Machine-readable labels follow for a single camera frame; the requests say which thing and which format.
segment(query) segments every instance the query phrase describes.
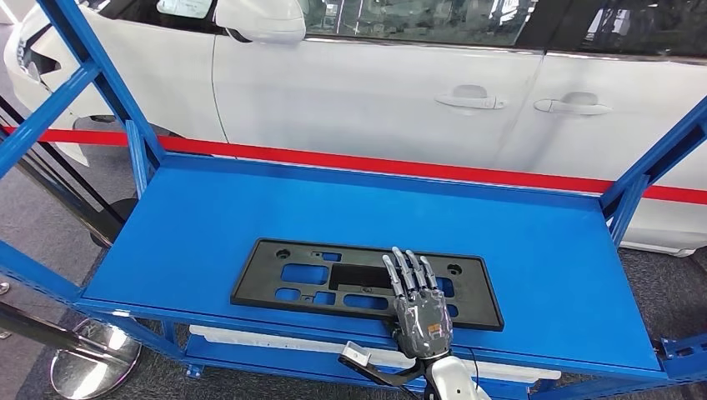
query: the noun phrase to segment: robot finger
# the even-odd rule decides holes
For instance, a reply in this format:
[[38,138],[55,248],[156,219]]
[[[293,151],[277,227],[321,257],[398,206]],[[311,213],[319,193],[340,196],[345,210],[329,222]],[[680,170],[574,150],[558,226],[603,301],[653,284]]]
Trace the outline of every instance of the robot finger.
[[390,259],[390,256],[388,254],[383,255],[383,264],[385,264],[385,267],[388,269],[388,275],[390,275],[390,284],[393,286],[393,292],[395,292],[395,297],[404,298],[405,291],[403,290],[403,285],[400,283],[398,271],[395,270],[393,260]]
[[408,260],[405,259],[403,252],[401,252],[399,248],[393,247],[393,255],[398,260],[398,264],[400,264],[400,269],[403,272],[403,280],[405,281],[406,289],[409,292],[416,291],[418,287],[417,285],[415,285],[415,281],[413,280],[413,273],[408,267]]
[[434,271],[432,270],[432,265],[430,265],[429,260],[425,256],[420,257],[420,261],[424,265],[424,275],[427,277],[427,281],[429,282],[429,287],[432,289],[436,289],[437,288],[437,277],[434,276]]
[[408,256],[408,259],[410,260],[410,264],[413,266],[413,271],[415,272],[415,278],[418,281],[418,285],[419,285],[420,289],[426,288],[427,282],[425,282],[425,280],[424,280],[424,271],[418,261],[417,256],[415,256],[415,253],[412,252],[411,250],[405,250],[405,254]]

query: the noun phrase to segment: red barrier tape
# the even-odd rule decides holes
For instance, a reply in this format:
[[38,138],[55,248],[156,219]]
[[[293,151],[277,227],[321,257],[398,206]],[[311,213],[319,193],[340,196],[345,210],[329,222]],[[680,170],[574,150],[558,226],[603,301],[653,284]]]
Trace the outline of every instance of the red barrier tape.
[[[40,140],[43,142],[67,142],[103,146],[128,145],[128,140],[123,132],[48,129]],[[424,178],[453,179],[498,185],[523,186],[528,188],[603,193],[612,183],[611,181],[586,177],[561,177],[529,172],[498,171],[493,169],[455,167],[424,162],[394,161],[382,158],[344,156],[323,152],[288,150],[284,148],[207,142],[182,137],[159,137],[159,142],[165,149],[174,152],[218,154],[221,156],[253,158],[281,163],[291,162],[317,167],[343,168],[372,173],[413,175]],[[644,198],[707,205],[707,191],[681,187],[654,185],[645,191]]]

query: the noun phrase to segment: car door handle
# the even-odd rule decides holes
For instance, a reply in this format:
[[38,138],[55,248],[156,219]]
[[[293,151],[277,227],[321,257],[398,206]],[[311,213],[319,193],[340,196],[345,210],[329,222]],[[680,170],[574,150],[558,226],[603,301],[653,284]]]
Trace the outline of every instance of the car door handle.
[[612,109],[604,104],[572,104],[552,98],[544,98],[533,104],[536,110],[551,114],[602,115],[611,113]]
[[446,106],[478,108],[483,110],[498,110],[506,107],[505,100],[498,97],[460,97],[452,94],[440,94],[434,98],[437,103]]

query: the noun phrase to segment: blue metal shelf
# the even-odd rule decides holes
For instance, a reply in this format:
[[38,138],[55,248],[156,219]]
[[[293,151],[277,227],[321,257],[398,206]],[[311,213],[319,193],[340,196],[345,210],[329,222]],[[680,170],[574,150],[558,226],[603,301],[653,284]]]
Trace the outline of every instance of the blue metal shelf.
[[[234,306],[229,294],[257,238],[403,243],[487,263],[505,329],[455,329],[457,355],[469,358],[473,348],[483,361],[598,377],[544,384],[532,398],[588,399],[707,380],[704,335],[664,341],[666,356],[656,357],[615,251],[643,191],[707,138],[707,97],[601,197],[177,155],[159,145],[76,3],[38,2],[79,68],[0,146],[0,175],[93,82],[128,133],[140,201],[86,288],[5,242],[0,273],[120,327],[190,372],[212,365],[370,385],[330,354],[201,337],[182,349],[172,323],[394,348],[379,321]],[[132,317],[161,321],[164,335]],[[293,354],[316,358],[316,366],[292,364]],[[494,398],[525,397],[524,385],[482,384]]]
[[[400,215],[404,223],[394,221]],[[546,368],[584,365],[596,373],[610,365],[648,377],[660,371],[599,200],[574,194],[167,156],[78,303],[393,346],[380,321],[230,304],[258,238],[477,254],[502,293],[506,326],[455,329],[454,344],[506,362],[533,356]],[[612,342],[596,334],[608,328]]]

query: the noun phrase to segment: gray robotic hand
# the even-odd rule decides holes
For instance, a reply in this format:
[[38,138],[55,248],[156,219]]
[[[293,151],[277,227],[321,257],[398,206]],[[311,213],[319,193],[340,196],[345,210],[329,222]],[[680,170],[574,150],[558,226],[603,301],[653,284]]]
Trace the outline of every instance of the gray robotic hand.
[[393,247],[395,263],[388,254],[383,262],[388,269],[395,293],[394,307],[400,328],[394,339],[408,358],[436,358],[449,352],[452,320],[444,293],[437,288],[437,278],[425,256],[419,261],[410,250],[405,254]]
[[464,362],[451,353],[452,320],[428,259],[418,260],[413,252],[397,247],[393,256],[395,261],[383,255],[399,324],[393,339],[415,364],[395,374],[380,372],[369,362],[371,353],[353,342],[346,344],[338,360],[381,385],[403,388],[424,376],[426,400],[490,400],[479,385],[474,387]]

